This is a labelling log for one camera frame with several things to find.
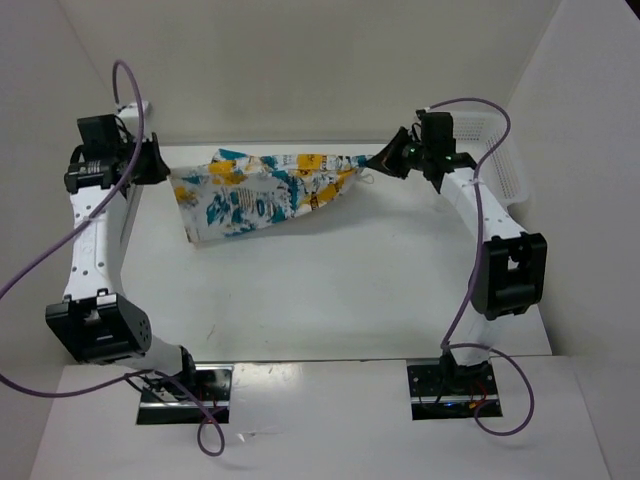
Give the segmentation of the patterned white teal yellow shorts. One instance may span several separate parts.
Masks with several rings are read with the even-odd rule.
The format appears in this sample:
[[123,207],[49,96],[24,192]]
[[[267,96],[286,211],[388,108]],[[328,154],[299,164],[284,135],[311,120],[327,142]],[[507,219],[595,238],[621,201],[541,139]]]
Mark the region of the patterned white teal yellow shorts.
[[193,244],[265,229],[344,195],[369,155],[250,155],[218,149],[206,165],[179,167],[169,181]]

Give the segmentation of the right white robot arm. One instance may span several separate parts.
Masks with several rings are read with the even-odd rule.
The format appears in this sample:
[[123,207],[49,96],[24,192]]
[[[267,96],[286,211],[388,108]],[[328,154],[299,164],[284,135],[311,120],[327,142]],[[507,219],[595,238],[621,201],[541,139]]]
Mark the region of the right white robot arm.
[[416,170],[458,213],[476,242],[463,304],[442,341],[438,378],[460,393],[479,380],[501,330],[542,297],[547,242],[529,233],[494,196],[479,161],[457,146],[448,112],[420,111],[418,126],[402,127],[367,162],[368,168],[405,179]]

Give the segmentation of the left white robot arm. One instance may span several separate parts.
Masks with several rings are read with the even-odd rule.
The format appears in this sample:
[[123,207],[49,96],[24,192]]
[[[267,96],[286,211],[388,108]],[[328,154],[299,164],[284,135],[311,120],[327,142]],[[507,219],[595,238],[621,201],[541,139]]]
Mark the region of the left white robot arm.
[[192,356],[153,334],[148,315],[126,297],[121,276],[142,189],[169,175],[148,116],[120,109],[78,120],[82,142],[64,184],[81,231],[72,241],[63,298],[47,306],[45,320],[76,362],[166,374],[165,389],[185,400],[200,385]]

